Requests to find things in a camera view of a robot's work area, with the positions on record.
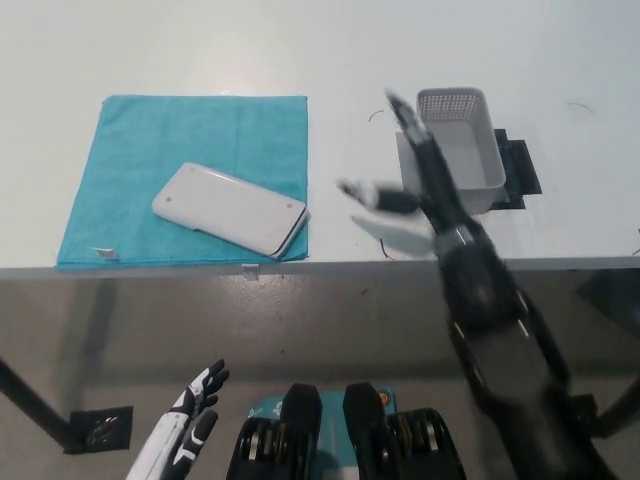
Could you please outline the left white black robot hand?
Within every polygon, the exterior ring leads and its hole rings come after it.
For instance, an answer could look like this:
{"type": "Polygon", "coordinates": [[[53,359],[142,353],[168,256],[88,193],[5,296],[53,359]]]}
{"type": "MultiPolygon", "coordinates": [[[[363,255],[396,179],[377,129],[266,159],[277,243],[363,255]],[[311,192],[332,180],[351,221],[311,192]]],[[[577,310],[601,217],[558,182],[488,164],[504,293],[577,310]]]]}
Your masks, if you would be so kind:
{"type": "Polygon", "coordinates": [[[212,407],[228,378],[222,359],[196,376],[159,418],[126,478],[185,479],[218,420],[212,407]]]}

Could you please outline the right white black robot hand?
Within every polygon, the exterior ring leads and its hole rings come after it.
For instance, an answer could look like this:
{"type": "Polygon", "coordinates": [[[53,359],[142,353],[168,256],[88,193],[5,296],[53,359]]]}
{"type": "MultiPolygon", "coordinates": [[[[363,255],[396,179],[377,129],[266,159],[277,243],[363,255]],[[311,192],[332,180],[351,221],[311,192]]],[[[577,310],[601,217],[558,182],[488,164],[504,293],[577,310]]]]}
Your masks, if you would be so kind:
{"type": "Polygon", "coordinates": [[[341,179],[337,187],[369,210],[408,215],[422,211],[436,234],[439,250],[460,244],[487,244],[483,227],[466,212],[450,169],[433,133],[411,105],[395,92],[385,92],[389,106],[414,155],[419,187],[416,193],[382,184],[341,179]]]}

